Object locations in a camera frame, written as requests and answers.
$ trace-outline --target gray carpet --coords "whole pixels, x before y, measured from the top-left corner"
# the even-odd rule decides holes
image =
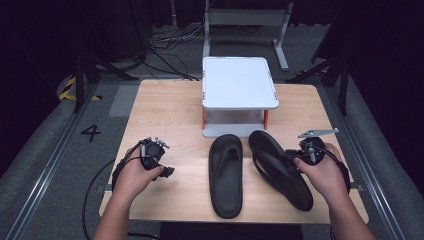
[[[290,67],[289,72],[282,72],[279,69],[271,47],[270,41],[275,37],[272,36],[275,29],[259,29],[255,33],[238,29],[219,29],[212,35],[211,55],[264,57],[268,60],[273,79],[284,80],[294,77],[300,70],[313,66],[310,59],[326,29],[325,26],[299,26],[288,29],[283,49]],[[161,56],[180,72],[186,71],[182,64],[184,62],[188,73],[200,78],[203,47],[201,37],[202,34],[199,38],[184,42],[172,50],[158,53],[171,54]],[[170,68],[154,54],[147,55],[146,63],[170,71]],[[128,73],[140,79],[181,78],[177,74],[163,73],[153,69],[150,71],[142,65]],[[27,224],[22,226],[22,231],[19,231],[17,238],[85,238],[81,222],[85,192],[96,173],[116,156],[139,83],[140,81],[122,81],[114,75],[105,75],[100,84],[93,86],[95,95],[102,96],[103,100],[88,101],[86,108],[80,113],[75,123],[75,130],[69,135],[66,146],[61,149],[63,154],[56,159],[60,164],[51,181],[47,183],[48,187],[35,211],[27,216]],[[422,196],[391,152],[354,82],[352,80],[349,82],[348,117],[340,116],[338,109],[334,107],[332,99],[337,94],[337,87],[323,88],[320,84],[320,76],[312,76],[304,83],[314,84],[317,87],[333,126],[341,130],[337,137],[355,181],[364,188],[361,191],[361,197],[370,217],[368,225],[377,239],[422,239],[424,236]],[[68,123],[73,117],[75,118],[75,114],[72,113],[74,104],[75,102],[69,100],[61,102],[60,106],[34,133],[9,170],[0,179],[0,239],[6,238],[15,220],[20,216],[20,210],[28,199],[36,180],[43,171],[51,167],[46,164],[51,160],[55,150],[57,151],[57,143],[63,138],[62,135],[66,132]],[[361,171],[357,149],[352,145],[352,140],[347,134],[346,122],[354,130],[355,138],[361,146],[360,150],[367,157],[403,237],[392,235],[392,226],[384,221],[385,212],[377,207],[378,199],[376,200],[373,196],[370,191],[370,187],[373,186],[368,185],[367,178]],[[90,136],[83,135],[81,132],[92,125],[98,126],[97,131],[101,133],[90,142]],[[96,191],[98,187],[107,183],[111,171],[111,166],[107,167],[90,189],[86,206],[86,226],[90,235],[94,233],[99,221],[98,210],[102,194]],[[159,229],[160,223],[157,222],[132,221],[130,230],[158,234]],[[302,230],[306,240],[330,238],[328,225],[302,225]]]

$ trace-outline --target wooden table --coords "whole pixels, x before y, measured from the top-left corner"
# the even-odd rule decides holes
[[[280,105],[269,112],[268,130],[284,149],[299,149],[298,134],[309,129],[332,129],[315,87],[276,84]],[[330,223],[324,198],[312,187],[314,207],[309,212],[294,208],[259,175],[247,138],[243,143],[243,209],[234,219],[222,219],[213,210],[208,178],[208,153],[214,138],[202,135],[202,83],[183,80],[144,80],[128,120],[117,164],[125,152],[146,137],[160,137],[171,146],[161,164],[175,168],[169,178],[158,178],[133,202],[131,219],[154,221]],[[322,136],[340,146],[334,134]],[[106,192],[103,213],[111,196]],[[365,222],[368,215],[357,189],[350,192]]]

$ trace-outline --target black curtain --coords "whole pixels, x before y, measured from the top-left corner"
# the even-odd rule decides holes
[[[233,9],[285,9],[288,2],[294,2],[290,24],[330,24],[340,1],[338,0],[210,0],[214,8]],[[177,26],[184,28],[191,23],[203,22],[205,0],[175,0]]]
[[[152,24],[172,24],[170,0],[146,1]],[[0,176],[60,103],[57,88],[78,54],[108,61],[101,1],[0,1]]]
[[[343,56],[385,139],[421,193],[424,5],[344,1],[315,57]]]
[[[0,6],[0,176],[59,104],[56,89],[73,58],[59,16],[43,1]]]

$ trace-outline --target white box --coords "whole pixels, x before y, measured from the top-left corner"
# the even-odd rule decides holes
[[[203,135],[248,137],[279,105],[268,63],[257,57],[203,59]]]

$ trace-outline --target metal frame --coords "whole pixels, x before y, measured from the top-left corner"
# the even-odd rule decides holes
[[[202,59],[210,55],[210,25],[281,26],[280,36],[278,39],[274,39],[273,43],[281,70],[288,71],[289,67],[281,45],[286,34],[292,7],[293,3],[288,3],[286,9],[279,10],[214,9],[210,8],[209,0],[206,0],[205,40],[203,44]]]

